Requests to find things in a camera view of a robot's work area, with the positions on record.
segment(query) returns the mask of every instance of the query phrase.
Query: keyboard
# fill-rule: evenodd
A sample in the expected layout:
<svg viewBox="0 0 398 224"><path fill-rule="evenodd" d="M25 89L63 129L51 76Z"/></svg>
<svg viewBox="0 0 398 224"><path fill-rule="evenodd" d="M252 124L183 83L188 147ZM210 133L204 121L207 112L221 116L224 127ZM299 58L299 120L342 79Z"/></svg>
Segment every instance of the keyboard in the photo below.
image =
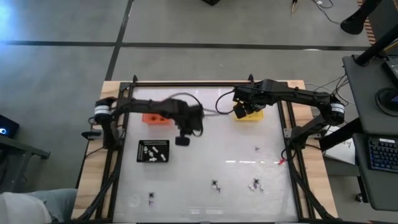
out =
<svg viewBox="0 0 398 224"><path fill-rule="evenodd" d="M369 138L369 166L373 170L398 173L398 141Z"/></svg>

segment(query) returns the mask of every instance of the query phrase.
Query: person's leg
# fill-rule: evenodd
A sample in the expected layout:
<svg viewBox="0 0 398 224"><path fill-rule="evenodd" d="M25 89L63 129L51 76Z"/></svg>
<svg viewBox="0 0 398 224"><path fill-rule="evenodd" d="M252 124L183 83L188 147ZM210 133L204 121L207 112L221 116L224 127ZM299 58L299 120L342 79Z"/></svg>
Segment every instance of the person's leg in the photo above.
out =
<svg viewBox="0 0 398 224"><path fill-rule="evenodd" d="M41 190L27 195L43 201L53 221L67 222L72 216L77 189Z"/></svg>

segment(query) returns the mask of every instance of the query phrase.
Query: yellow block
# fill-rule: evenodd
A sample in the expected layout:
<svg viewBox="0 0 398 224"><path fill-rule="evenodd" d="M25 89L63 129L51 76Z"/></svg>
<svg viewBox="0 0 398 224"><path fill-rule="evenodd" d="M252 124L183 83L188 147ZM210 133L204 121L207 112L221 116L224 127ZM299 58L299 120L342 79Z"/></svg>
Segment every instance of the yellow block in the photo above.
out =
<svg viewBox="0 0 398 224"><path fill-rule="evenodd" d="M262 110L246 115L244 118L238 119L234 114L236 121L259 121L264 118L264 112Z"/></svg>

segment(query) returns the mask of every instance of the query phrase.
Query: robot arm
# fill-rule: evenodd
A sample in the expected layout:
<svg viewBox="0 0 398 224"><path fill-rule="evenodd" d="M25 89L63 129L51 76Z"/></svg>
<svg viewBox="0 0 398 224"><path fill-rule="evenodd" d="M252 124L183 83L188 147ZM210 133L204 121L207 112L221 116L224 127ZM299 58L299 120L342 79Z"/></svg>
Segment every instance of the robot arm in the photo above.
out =
<svg viewBox="0 0 398 224"><path fill-rule="evenodd" d="M305 147L305 142L311 134L327 125L336 126L344 122L345 107L333 94L290 88L274 80L236 86L233 101L237 102L234 112L238 118L278 101L316 106L320 115L303 127L294 127L290 133L290 142L295 142L301 149Z"/></svg>
<svg viewBox="0 0 398 224"><path fill-rule="evenodd" d="M112 104L117 101L116 108L111 111ZM180 130L180 136L175 138L175 143L187 146L190 143L185 135L193 131L203 131L202 119L204 117L202 105L188 106L187 102L167 98L164 101L137 100L128 98L108 97L95 103L94 120L100 124L104 131L105 149L114 147L117 143L118 132L112 122L123 113L155 113L166 119L173 119Z"/></svg>

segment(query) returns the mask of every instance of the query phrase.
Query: blue light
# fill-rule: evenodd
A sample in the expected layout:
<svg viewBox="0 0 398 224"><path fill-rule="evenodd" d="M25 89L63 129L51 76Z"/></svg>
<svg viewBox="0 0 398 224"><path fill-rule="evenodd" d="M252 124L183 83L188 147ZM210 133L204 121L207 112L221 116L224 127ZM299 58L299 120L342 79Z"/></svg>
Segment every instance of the blue light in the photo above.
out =
<svg viewBox="0 0 398 224"><path fill-rule="evenodd" d="M0 128L0 134L7 134L7 130L5 128Z"/></svg>

